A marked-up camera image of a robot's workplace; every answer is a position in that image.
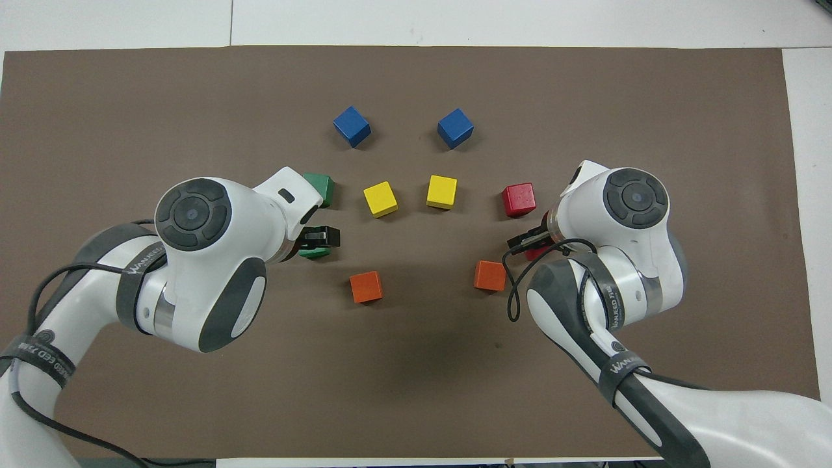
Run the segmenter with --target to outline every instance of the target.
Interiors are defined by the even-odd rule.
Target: black strap
[[[69,378],[75,373],[75,364],[63,354],[63,351],[35,336],[16,336],[0,355],[0,359],[13,358],[46,372],[61,388],[67,385]]]
[[[622,381],[639,367],[646,367],[650,370],[644,360],[632,351],[622,351],[607,361],[601,368],[601,376],[598,377],[598,390],[604,400],[616,407],[616,392]]]
[[[569,260],[576,262],[589,271],[598,296],[604,302],[604,312],[607,314],[607,329],[615,331],[624,326],[624,301],[618,283],[613,279],[612,274],[604,265],[604,262],[595,254],[578,254],[569,257]]]
[[[150,244],[145,250],[139,252],[129,265],[124,267],[121,278],[118,280],[116,291],[116,314],[118,320],[131,330],[140,331],[150,335],[139,327],[136,320],[136,306],[139,302],[139,290],[145,275],[157,267],[164,265],[167,261],[165,248],[161,242]]]

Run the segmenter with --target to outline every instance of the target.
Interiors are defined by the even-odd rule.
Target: brown paper mat
[[[373,128],[359,149],[331,123],[349,105]],[[455,107],[476,130],[449,152],[436,122]],[[652,455],[527,312],[508,322],[507,292],[472,287],[585,158],[656,174],[691,264],[682,304],[622,341],[669,376],[818,396],[779,50],[9,52],[0,158],[3,342],[43,276],[181,180],[290,165],[337,183],[314,223],[343,247],[271,268],[238,341],[97,338],[57,418],[141,454]],[[459,180],[450,212],[424,205],[434,173]],[[383,180],[399,211],[376,220],[361,190]],[[538,208],[510,220],[498,196],[519,182]],[[385,298],[355,305],[347,278],[369,270]]]

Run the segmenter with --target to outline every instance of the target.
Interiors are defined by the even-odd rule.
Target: cube
[[[533,261],[535,258],[541,256],[550,246],[540,247],[539,249],[528,249],[524,252],[526,260]]]
[[[349,106],[332,121],[341,137],[353,148],[357,147],[370,134],[369,122],[355,107]]]
[[[399,209],[393,189],[387,181],[365,188],[364,198],[367,199],[367,206],[373,217],[382,217]]]
[[[506,288],[506,271],[502,263],[480,260],[473,276],[473,286],[486,291],[502,291]]]
[[[375,301],[384,295],[381,292],[381,279],[377,271],[368,271],[360,275],[349,277],[349,286],[353,290],[353,301],[356,304]]]
[[[335,182],[332,181],[332,177],[326,174],[304,172],[304,179],[324,198],[324,203],[320,206],[321,208],[332,205],[332,192],[335,189]]]
[[[450,210],[457,196],[457,180],[433,175],[428,184],[428,206]]]
[[[328,247],[318,247],[315,249],[299,251],[298,255],[302,256],[303,258],[314,260],[315,258],[328,256],[330,253],[332,253],[332,251]]]
[[[436,130],[445,144],[448,145],[448,149],[454,149],[460,143],[468,140],[468,137],[473,133],[473,124],[465,116],[462,109],[456,108],[439,121]]]
[[[503,190],[503,205],[510,217],[521,217],[532,212],[537,205],[534,203],[534,187],[531,182],[510,185]]]

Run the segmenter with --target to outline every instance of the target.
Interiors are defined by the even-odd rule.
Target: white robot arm
[[[563,349],[666,462],[678,468],[798,468],[832,463],[832,410],[773,391],[708,391],[652,374],[612,331],[681,300],[686,263],[667,231],[671,203],[651,174],[585,161],[513,253],[573,238],[527,289],[543,333]]]
[[[322,201],[288,167],[254,189],[200,177],[162,197],[156,233],[131,223],[87,241],[37,319],[37,298],[32,304],[27,333],[3,352],[14,364],[0,367],[0,466],[77,466],[22,406],[51,418],[75,364],[108,323],[198,352],[239,337],[260,308],[266,263],[339,245],[337,229],[305,226]]]

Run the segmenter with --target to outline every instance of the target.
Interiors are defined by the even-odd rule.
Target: green cube
[[[308,251],[298,251],[298,254],[300,254],[303,258],[313,260],[315,258],[321,258],[322,256],[328,256],[330,254],[330,250],[327,247],[318,247]]]
[[[304,179],[312,184],[312,187],[324,198],[324,204],[320,206],[321,208],[326,208],[332,204],[332,192],[335,189],[335,182],[332,182],[332,177],[326,174],[305,172]]]

